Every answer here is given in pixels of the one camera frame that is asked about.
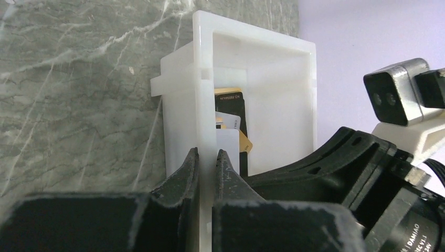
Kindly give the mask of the white plain credit card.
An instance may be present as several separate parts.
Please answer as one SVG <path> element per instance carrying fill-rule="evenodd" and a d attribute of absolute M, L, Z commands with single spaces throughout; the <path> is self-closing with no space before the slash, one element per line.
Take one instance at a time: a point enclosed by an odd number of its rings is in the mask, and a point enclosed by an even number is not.
<path fill-rule="evenodd" d="M 234 170 L 240 173 L 239 130 L 216 129 L 217 149 L 227 152 Z"/>

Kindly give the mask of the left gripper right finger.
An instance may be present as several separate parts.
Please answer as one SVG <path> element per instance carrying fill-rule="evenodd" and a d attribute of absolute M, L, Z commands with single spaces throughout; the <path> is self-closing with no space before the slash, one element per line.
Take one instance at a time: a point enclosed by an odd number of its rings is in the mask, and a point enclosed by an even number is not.
<path fill-rule="evenodd" d="M 213 251 L 365 251 L 350 210 L 339 204 L 268 201 L 217 155 Z"/>

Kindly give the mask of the clear plastic bin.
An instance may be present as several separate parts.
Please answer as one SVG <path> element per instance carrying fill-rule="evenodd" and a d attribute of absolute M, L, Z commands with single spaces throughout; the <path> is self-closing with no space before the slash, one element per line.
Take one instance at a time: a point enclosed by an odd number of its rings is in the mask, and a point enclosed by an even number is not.
<path fill-rule="evenodd" d="M 293 163 L 317 143 L 314 43 L 202 10 L 193 40 L 161 59 L 151 94 L 161 96 L 167 175 L 199 153 L 199 207 L 192 251 L 211 251 L 213 177 L 218 153 L 215 90 L 240 88 L 245 104 L 248 173 Z"/>

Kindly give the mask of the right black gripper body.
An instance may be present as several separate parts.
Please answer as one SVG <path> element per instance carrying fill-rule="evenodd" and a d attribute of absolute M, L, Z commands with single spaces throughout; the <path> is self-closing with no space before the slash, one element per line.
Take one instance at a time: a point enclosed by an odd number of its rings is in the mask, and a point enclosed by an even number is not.
<path fill-rule="evenodd" d="M 397 150 L 353 211 L 366 251 L 444 251 L 444 196 L 425 187 L 429 174 Z"/>

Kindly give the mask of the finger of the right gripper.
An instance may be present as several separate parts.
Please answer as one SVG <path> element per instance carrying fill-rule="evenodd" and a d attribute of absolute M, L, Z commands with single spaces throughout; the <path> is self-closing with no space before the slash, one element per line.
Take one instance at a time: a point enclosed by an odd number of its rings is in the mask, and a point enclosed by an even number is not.
<path fill-rule="evenodd" d="M 307 157 L 245 180 L 267 200 L 328 202 L 357 209 L 396 151 L 391 142 L 341 127 Z"/>

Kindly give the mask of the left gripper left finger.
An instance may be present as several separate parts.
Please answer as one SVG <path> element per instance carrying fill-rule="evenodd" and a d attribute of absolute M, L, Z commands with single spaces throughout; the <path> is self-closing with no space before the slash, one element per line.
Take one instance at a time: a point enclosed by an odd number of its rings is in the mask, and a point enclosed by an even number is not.
<path fill-rule="evenodd" d="M 1 224 L 1 251 L 189 251 L 199 154 L 150 192 L 34 193 Z"/>

